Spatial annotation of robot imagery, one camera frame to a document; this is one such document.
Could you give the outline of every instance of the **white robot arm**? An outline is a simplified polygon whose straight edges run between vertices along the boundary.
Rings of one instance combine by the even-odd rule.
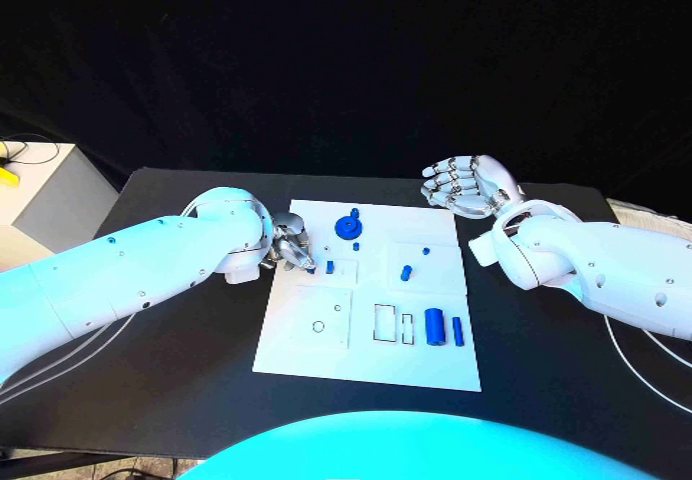
[[[196,217],[188,215],[196,209]],[[162,217],[0,274],[0,385],[39,355],[195,287],[255,280],[286,258],[315,268],[302,218],[215,188]]]
[[[498,217],[469,242],[483,266],[499,262],[516,286],[567,290],[591,310],[692,340],[692,244],[614,223],[583,222],[560,205],[526,201],[488,155],[453,157],[423,172],[431,205],[467,218]]]

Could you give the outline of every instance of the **blue object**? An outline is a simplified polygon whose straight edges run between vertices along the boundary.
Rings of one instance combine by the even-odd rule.
[[[426,338],[428,345],[439,347],[446,343],[444,316],[439,308],[426,310]]]
[[[447,467],[433,466],[431,459],[456,460]],[[237,443],[182,478],[439,477],[653,478],[604,455],[531,430],[456,415],[387,411],[340,413],[284,425]]]
[[[407,265],[407,266],[404,267],[402,272],[401,272],[401,279],[402,279],[405,282],[408,282],[408,279],[410,279],[410,277],[411,277],[411,272],[413,272],[413,271],[414,271],[414,269],[411,268],[411,265]]]
[[[336,221],[335,231],[345,240],[353,240],[361,236],[361,233],[364,233],[364,224],[358,219],[359,216],[358,208],[355,208],[351,211],[351,215]]]
[[[451,317],[451,328],[454,329],[454,345],[463,347],[464,332],[462,332],[462,319],[459,317]]]

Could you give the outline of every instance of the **black curtain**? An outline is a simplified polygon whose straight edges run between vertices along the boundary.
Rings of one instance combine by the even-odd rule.
[[[5,16],[0,133],[143,166],[418,177],[488,153],[692,219],[684,2],[142,2]]]

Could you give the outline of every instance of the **cable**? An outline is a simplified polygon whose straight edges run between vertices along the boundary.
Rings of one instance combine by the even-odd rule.
[[[604,315],[603,318],[606,319],[606,327],[609,327],[609,333],[610,333],[610,339],[613,340],[613,345],[616,346],[616,350],[617,350],[617,353],[620,354],[620,358],[623,359],[624,361],[624,364],[627,365],[627,367],[630,368],[632,370],[632,373],[635,373],[635,375],[637,376],[637,378],[642,380],[642,383],[652,389],[653,393],[656,393],[656,395],[661,396],[661,398],[663,398],[663,400],[666,400],[669,403],[672,403],[681,410],[685,410],[688,413],[692,413],[692,409],[688,408],[685,405],[681,405],[673,399],[671,399],[663,393],[661,393],[661,391],[656,389],[656,387],[646,381],[646,378],[642,376],[642,374],[637,372],[637,370],[635,369],[635,367],[632,366],[630,364],[630,361],[627,360],[627,357],[624,356],[624,353],[623,351],[620,350],[620,345],[617,343],[617,340],[616,340],[616,336],[613,335],[613,328],[610,327],[610,319],[609,317]]]
[[[62,372],[58,372],[55,375],[52,375],[51,377],[48,377],[45,380],[42,380],[39,383],[36,383],[35,385],[32,385],[31,387],[26,387],[23,388],[19,392],[16,392],[15,394],[12,394],[7,398],[5,398],[3,400],[0,400],[0,405],[6,404],[13,398],[18,398],[22,394],[25,394],[26,392],[29,392],[31,390],[33,390],[36,387],[39,387],[41,385],[43,385],[45,383],[48,383],[51,380],[55,380],[58,377],[61,377],[62,375],[65,375],[68,372],[71,372],[87,360],[90,360],[91,358],[94,358],[94,356],[97,355],[98,352],[101,352],[101,350],[108,346],[108,344],[113,342],[113,340],[116,339],[116,337],[120,335],[120,332],[123,332],[123,330],[126,329],[127,325],[130,324],[134,316],[137,315],[137,313],[133,313],[130,315],[130,318],[127,319],[126,323],[123,324],[123,326],[120,327],[118,331],[113,334],[113,337],[107,340],[107,342],[97,348],[97,350],[90,353],[90,355],[87,355],[85,358],[82,358],[82,360],[80,360],[71,367],[68,367],[65,370],[62,370]]]
[[[662,341],[652,335],[652,332],[649,330],[642,329],[642,331],[646,333],[649,338],[656,342],[656,345],[663,349],[663,351],[681,362],[684,363],[689,368],[692,368],[692,362],[688,362],[662,343]]]
[[[159,475],[154,475],[153,473],[147,473],[143,470],[139,470],[137,468],[121,468],[120,470],[116,470],[111,472],[105,477],[101,477],[100,480],[105,480],[107,478],[111,478],[114,475],[118,473],[136,473],[137,475],[142,475],[146,478],[153,478],[154,480],[170,480],[167,477],[160,477]]]
[[[25,144],[25,148],[22,148],[22,150],[10,156],[10,150],[7,148],[7,144],[5,143],[7,140],[13,140],[15,138],[18,137],[38,137],[41,138],[42,140],[46,140],[48,142],[51,142],[54,145],[55,145],[55,154],[54,156],[48,159],[48,160],[42,160],[41,162],[19,162],[18,160],[15,160],[15,158],[18,158],[18,156],[25,152],[25,150],[29,148],[29,145],[26,144],[26,142],[23,142],[22,140],[16,140],[19,143],[23,143]],[[22,165],[43,165],[45,163],[48,162],[52,162],[55,160],[55,158],[58,157],[58,155],[61,154],[61,146],[58,145],[56,142],[54,142],[48,137],[45,137],[43,135],[39,135],[38,133],[16,133],[15,135],[10,135],[9,137],[3,137],[0,139],[0,142],[3,143],[5,145],[5,149],[7,150],[7,161],[6,163],[19,163]]]
[[[104,325],[97,333],[88,338],[87,341],[68,353],[61,359],[58,359],[51,365],[43,367],[38,372],[32,373],[26,378],[23,378],[15,385],[7,388],[0,388],[0,396],[5,395],[10,390],[15,390],[22,384],[25,384],[32,378],[36,378],[39,375],[48,372],[54,367],[56,367],[65,360],[68,360],[85,347],[87,345],[97,339],[97,337],[104,333],[105,329],[110,325]]]

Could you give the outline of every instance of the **white cable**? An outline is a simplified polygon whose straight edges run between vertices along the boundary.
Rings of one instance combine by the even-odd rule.
[[[114,333],[113,337],[107,340],[107,342],[97,348],[97,350],[90,353],[90,355],[87,355],[85,358],[82,358],[82,360],[80,360],[71,367],[68,367],[65,370],[62,370],[62,372],[58,372],[54,376],[48,377],[45,380],[42,380],[39,383],[36,383],[35,385],[32,385],[31,387],[26,387],[23,388],[19,392],[16,392],[15,394],[12,394],[7,398],[5,398],[3,400],[0,400],[0,405],[3,405],[5,403],[7,403],[13,398],[18,398],[22,394],[25,394],[26,392],[29,392],[31,390],[33,390],[36,387],[39,387],[41,385],[43,385],[45,383],[48,383],[51,380],[55,380],[58,377],[61,377],[62,375],[65,375],[68,372],[71,372],[87,360],[90,360],[91,358],[94,358],[94,356],[97,355],[98,352],[101,352],[101,350],[108,346],[108,344],[113,342],[113,340],[116,339],[116,337],[120,335],[120,332],[123,332],[123,330],[126,329],[130,321],[133,320],[134,316],[137,315],[137,313],[133,313],[130,315],[130,318],[127,319],[126,323],[123,324],[123,326],[120,327],[118,331]]]
[[[97,333],[88,338],[85,342],[69,352],[61,359],[58,359],[51,365],[43,367],[38,372],[32,373],[26,378],[23,378],[18,383],[15,383],[7,388],[0,388],[0,395],[5,395],[10,390],[15,390],[20,385],[23,385],[32,378],[36,378],[39,375],[48,372],[54,367],[56,367],[65,360],[68,360],[85,347],[87,345],[97,339],[97,337],[104,333],[105,329],[110,325],[104,325]]]
[[[688,362],[662,343],[662,341],[652,335],[649,330],[642,329],[642,331],[649,335],[649,338],[656,342],[656,345],[663,349],[663,351],[689,368],[692,368],[692,362]]]
[[[630,364],[630,361],[627,360],[627,357],[624,356],[623,351],[620,350],[620,345],[617,344],[616,336],[613,335],[613,329],[610,328],[610,319],[604,315],[603,318],[606,319],[606,326],[609,327],[609,333],[610,333],[610,338],[613,340],[613,345],[616,346],[617,353],[620,354],[620,358],[624,361],[624,364],[632,370],[632,373],[637,376],[637,378],[642,380],[642,383],[652,389],[653,393],[656,393],[663,400],[671,402],[681,410],[685,410],[688,413],[692,413],[692,409],[688,408],[685,405],[681,405],[673,399],[671,399],[661,391],[656,389],[656,387],[646,381],[646,378],[642,376],[642,374],[637,372],[635,367]]]

